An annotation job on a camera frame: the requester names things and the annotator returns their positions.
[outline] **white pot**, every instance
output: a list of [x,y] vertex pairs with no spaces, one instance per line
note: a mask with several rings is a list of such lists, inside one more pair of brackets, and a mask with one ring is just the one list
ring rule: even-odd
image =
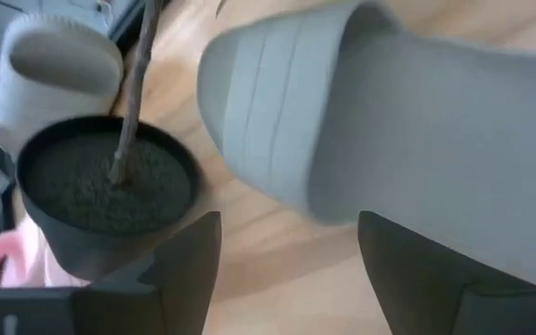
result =
[[51,123],[109,113],[122,78],[116,45],[87,26],[47,15],[13,20],[0,51],[0,146],[15,154]]

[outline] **pink cloth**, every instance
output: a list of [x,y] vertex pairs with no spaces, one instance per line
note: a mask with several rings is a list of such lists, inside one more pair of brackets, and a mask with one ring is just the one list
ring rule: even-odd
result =
[[7,260],[0,288],[81,287],[88,284],[61,269],[43,232],[28,216],[15,230],[0,234],[0,262],[4,258]]

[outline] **wooden floor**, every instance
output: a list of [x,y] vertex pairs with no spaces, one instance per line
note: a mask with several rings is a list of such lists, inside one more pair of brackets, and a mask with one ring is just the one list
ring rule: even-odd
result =
[[[364,272],[353,225],[324,227],[235,179],[200,123],[196,67],[212,36],[324,0],[173,0],[146,76],[143,119],[170,132],[204,169],[194,213],[223,218],[221,269],[206,334],[389,334]],[[536,0],[388,0],[420,34],[536,50]],[[125,102],[119,102],[119,110]]]

